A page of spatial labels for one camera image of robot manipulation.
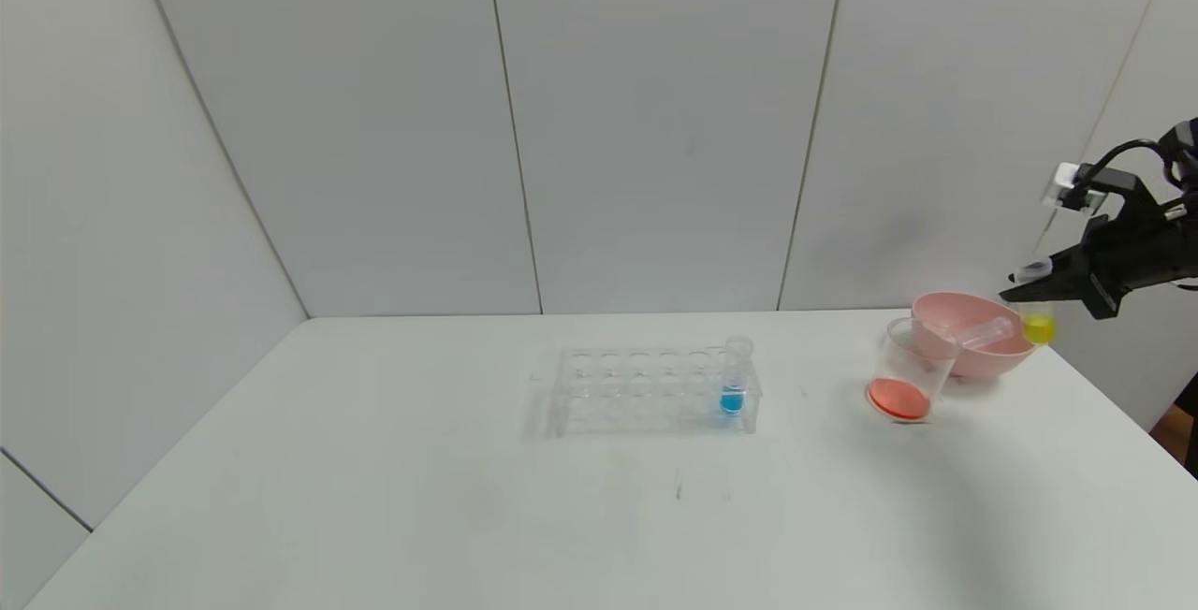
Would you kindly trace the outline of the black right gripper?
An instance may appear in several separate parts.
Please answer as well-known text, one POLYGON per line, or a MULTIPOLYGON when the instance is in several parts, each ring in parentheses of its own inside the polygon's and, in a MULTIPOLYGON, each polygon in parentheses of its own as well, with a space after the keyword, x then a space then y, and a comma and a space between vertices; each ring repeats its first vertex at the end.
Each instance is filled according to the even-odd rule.
POLYGON ((1194 274, 1193 217, 1103 217, 1090 221, 1081 246, 1035 256, 1015 268, 1000 298, 1009 303, 1082 298, 1093 318, 1111 319, 1130 292, 1194 279, 1194 274))

